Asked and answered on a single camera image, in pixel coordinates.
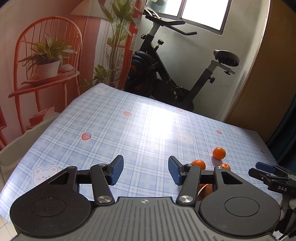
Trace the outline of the orange tangerine beside apple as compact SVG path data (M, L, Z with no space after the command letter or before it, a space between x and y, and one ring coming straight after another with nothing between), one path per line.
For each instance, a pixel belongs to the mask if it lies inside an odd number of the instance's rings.
M194 160L194 161L191 162L191 164L192 165L199 166L201 168L201 170L205 170L206 169L206 164L202 160Z

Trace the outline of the orange tangerine front centre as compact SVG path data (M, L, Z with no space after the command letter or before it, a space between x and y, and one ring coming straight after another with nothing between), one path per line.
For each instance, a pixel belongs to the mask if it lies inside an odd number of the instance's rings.
M197 200L201 201L208 195L213 192L213 185L212 184L200 184L199 185L199 192L197 195Z

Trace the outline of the teal curtain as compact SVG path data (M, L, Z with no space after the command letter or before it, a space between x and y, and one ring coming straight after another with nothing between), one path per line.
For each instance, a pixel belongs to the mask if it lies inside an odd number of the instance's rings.
M295 171L295 97L281 123L267 141L267 147L280 166Z

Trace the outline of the orange tangerine near plate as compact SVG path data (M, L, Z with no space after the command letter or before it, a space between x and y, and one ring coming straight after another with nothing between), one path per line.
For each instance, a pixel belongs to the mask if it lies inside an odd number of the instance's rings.
M226 168L229 171L231 170L230 166L228 164L226 164L226 163L222 163L222 164L220 164L220 166L223 167L223 168Z

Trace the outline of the orange tangerine behind lemon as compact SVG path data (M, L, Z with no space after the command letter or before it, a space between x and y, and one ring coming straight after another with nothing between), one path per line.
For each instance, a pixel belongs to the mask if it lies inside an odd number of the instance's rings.
M221 161L226 157L226 151L221 147L216 147L212 152L212 156L214 159Z

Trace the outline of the blue plaid tablecloth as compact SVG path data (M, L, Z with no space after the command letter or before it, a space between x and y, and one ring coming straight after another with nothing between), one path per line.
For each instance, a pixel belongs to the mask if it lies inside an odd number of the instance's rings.
M182 164L202 160L208 170L223 163L259 189L267 187L248 171L257 162L276 160L257 132L207 118L105 84L86 91L55 119L22 158L1 192L1 216L25 192L68 166L79 170L124 158L114 197L177 197L168 159Z

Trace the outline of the wooden wardrobe panel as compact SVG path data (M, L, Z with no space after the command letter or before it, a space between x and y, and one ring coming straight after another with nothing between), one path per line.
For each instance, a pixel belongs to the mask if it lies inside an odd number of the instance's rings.
M271 1L260 48L225 121L267 142L294 97L295 12L284 1Z

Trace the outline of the printed wall backdrop curtain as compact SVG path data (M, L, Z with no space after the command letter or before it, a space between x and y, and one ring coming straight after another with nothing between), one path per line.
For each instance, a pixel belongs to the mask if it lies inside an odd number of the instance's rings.
M1 1L1 147L103 83L123 89L144 1Z

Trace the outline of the window with grey frame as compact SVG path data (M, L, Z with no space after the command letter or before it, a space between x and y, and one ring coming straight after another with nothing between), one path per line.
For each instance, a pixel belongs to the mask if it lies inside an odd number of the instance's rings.
M159 16L184 20L210 32L222 35L231 7L231 0L151 0L145 5Z

